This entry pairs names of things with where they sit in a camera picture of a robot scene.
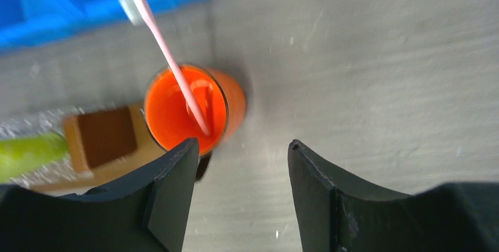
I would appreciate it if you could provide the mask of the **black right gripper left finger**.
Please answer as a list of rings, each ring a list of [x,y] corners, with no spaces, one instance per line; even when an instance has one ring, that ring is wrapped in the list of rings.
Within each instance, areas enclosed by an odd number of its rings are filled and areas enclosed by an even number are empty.
[[[2,251],[181,251],[198,167],[195,138],[87,192],[1,185]]]

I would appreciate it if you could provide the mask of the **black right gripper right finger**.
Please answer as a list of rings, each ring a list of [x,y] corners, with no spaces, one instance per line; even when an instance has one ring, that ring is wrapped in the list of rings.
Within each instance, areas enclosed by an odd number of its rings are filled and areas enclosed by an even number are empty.
[[[304,251],[497,251],[498,184],[409,195],[371,183],[299,140],[288,169]]]

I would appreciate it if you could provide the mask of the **brown wooden oval tray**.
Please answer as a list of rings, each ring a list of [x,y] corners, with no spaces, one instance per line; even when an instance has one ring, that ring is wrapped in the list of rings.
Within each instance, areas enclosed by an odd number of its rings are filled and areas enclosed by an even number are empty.
[[[81,177],[74,181],[61,181],[54,184],[32,185],[29,189],[40,193],[59,195],[63,193],[83,193],[92,187],[105,184],[128,174],[164,155],[165,150],[155,142],[149,133],[142,113],[142,104],[132,104],[129,109],[137,139],[137,150],[134,153],[96,168],[90,177]]]

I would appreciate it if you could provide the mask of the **clear textured toothbrush holder rack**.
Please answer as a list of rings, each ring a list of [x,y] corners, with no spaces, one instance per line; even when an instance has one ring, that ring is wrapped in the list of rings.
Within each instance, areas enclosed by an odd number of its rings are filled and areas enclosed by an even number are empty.
[[[137,150],[137,139],[128,107],[107,110],[70,107],[1,120],[1,141],[32,137],[50,131],[57,132],[66,139],[66,156],[13,177],[5,183],[29,188],[32,185],[74,181],[90,177],[96,168]]]

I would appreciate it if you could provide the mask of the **orange plastic mug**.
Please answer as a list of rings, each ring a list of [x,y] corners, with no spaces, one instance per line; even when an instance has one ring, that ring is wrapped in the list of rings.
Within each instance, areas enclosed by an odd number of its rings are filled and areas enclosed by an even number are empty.
[[[181,70],[206,119],[210,135],[200,129],[169,69],[159,72],[148,87],[144,101],[145,121],[153,139],[167,151],[187,138],[197,138],[196,179],[201,180],[213,150],[244,121],[247,100],[240,84],[222,71],[191,64],[182,65]]]

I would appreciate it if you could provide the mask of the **yellow-green toothpaste tube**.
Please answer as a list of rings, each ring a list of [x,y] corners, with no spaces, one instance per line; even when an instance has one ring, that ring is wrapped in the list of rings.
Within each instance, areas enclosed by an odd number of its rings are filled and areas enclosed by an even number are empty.
[[[1,141],[1,182],[63,159],[66,139],[57,132]]]

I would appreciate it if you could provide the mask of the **pink toothbrush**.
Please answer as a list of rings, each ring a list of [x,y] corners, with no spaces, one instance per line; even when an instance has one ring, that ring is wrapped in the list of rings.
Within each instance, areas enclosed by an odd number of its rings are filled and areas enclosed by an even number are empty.
[[[124,13],[130,20],[130,22],[133,25],[139,25],[141,23],[144,23],[149,30],[151,31],[152,35],[154,36],[161,52],[163,53],[167,64],[171,70],[171,72],[174,75],[174,78],[176,79],[179,88],[185,98],[185,101],[189,108],[191,109],[192,114],[194,115],[194,118],[196,122],[198,123],[200,129],[202,132],[206,135],[209,136],[211,135],[211,130],[209,128],[209,125],[204,117],[204,114],[201,111],[201,108],[199,106],[199,103],[197,103],[197,100],[195,99],[191,89],[190,85],[185,79],[180,66],[174,60],[173,55],[171,54],[171,51],[159,29],[159,26],[157,24],[156,18],[149,6],[149,3],[147,0],[118,0],[120,6],[122,7]]]

